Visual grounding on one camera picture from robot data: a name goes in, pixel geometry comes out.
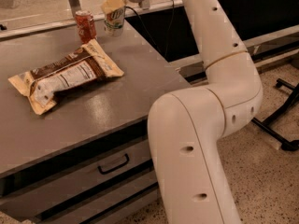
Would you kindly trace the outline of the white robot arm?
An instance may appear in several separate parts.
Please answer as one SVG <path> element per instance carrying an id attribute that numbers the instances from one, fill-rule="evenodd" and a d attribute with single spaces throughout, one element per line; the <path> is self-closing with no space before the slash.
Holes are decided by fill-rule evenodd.
<path id="1" fill-rule="evenodd" d="M 207 84 L 171 91 L 148 115 L 148 139 L 169 224 L 242 224 L 217 149 L 263 99 L 258 71 L 218 0 L 182 0 Z"/>

